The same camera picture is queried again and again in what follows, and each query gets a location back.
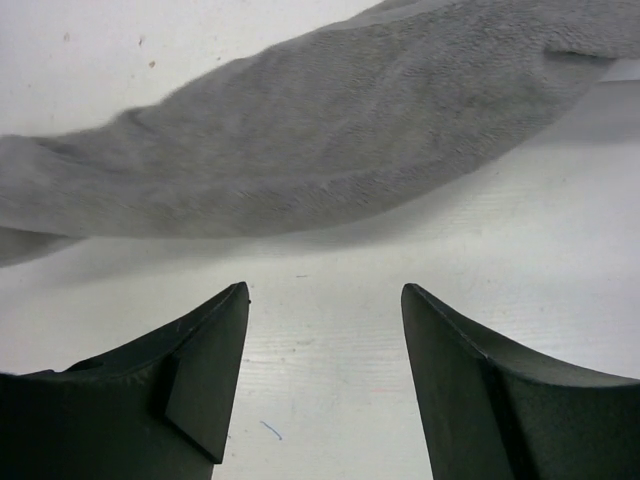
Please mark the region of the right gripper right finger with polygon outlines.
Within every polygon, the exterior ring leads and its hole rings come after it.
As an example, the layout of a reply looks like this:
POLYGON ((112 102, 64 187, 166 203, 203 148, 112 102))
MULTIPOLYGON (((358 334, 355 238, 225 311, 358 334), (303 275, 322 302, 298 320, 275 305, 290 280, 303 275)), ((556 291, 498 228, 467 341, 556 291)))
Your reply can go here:
POLYGON ((635 479, 639 383, 544 355, 416 284, 404 335, 437 479, 635 479))

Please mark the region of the grey towel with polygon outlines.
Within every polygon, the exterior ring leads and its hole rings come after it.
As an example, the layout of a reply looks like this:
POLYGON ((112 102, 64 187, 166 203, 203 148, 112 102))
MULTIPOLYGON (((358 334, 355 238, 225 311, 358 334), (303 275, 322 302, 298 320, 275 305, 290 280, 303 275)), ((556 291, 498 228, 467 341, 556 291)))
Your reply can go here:
POLYGON ((384 1, 104 126, 1 140, 1 261, 351 223, 472 173, 639 55, 635 1, 384 1))

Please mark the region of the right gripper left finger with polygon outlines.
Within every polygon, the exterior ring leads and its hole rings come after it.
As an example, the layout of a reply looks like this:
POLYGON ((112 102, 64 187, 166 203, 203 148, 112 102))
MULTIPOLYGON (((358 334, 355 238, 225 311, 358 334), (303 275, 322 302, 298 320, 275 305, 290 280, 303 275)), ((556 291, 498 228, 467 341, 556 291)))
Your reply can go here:
POLYGON ((5 479, 208 479, 224 456, 248 327, 236 283, 64 371, 1 377, 5 479))

